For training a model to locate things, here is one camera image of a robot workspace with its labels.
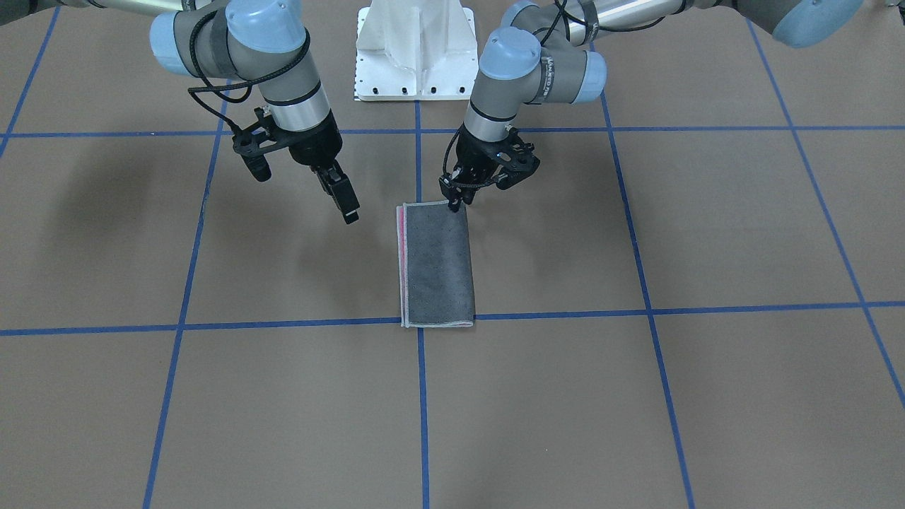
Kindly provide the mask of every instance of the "folded cloth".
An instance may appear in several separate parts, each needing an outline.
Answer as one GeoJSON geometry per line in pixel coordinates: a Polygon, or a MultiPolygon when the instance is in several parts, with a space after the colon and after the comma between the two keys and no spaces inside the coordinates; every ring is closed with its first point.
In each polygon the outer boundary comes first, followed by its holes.
{"type": "Polygon", "coordinates": [[[463,206],[445,201],[396,208],[403,327],[474,325],[472,250],[463,206]]]}

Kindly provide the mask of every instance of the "blue cap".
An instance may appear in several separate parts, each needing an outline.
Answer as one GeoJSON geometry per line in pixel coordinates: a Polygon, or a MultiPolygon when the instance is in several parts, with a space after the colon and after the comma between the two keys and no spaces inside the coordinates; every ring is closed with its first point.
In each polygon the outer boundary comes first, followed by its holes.
{"type": "Polygon", "coordinates": [[[773,38],[793,48],[817,44],[850,19],[862,0],[802,0],[773,31],[773,38]]]}
{"type": "Polygon", "coordinates": [[[526,8],[534,5],[537,7],[538,5],[530,0],[519,0],[515,4],[510,5],[510,8],[506,9],[506,12],[503,13],[503,19],[500,21],[500,26],[512,26],[512,22],[515,21],[515,17],[519,15],[520,12],[524,11],[526,8]]]}
{"type": "Polygon", "coordinates": [[[154,18],[149,34],[151,52],[154,53],[157,62],[164,69],[173,74],[191,76],[192,73],[186,69],[186,65],[182,62],[182,57],[179,56],[179,49],[176,48],[176,33],[173,29],[176,14],[178,13],[163,13],[154,18]]]}
{"type": "Polygon", "coordinates": [[[305,43],[301,0],[233,0],[226,24],[236,41],[263,53],[288,53],[305,43]]]}
{"type": "Polygon", "coordinates": [[[478,67],[494,80],[516,80],[534,71],[538,63],[538,38],[514,26],[502,26],[491,32],[478,67]]]}
{"type": "Polygon", "coordinates": [[[604,56],[597,52],[585,52],[587,65],[585,66],[585,79],[581,81],[581,88],[573,104],[576,102],[590,102],[600,98],[606,85],[606,61],[604,56]]]}

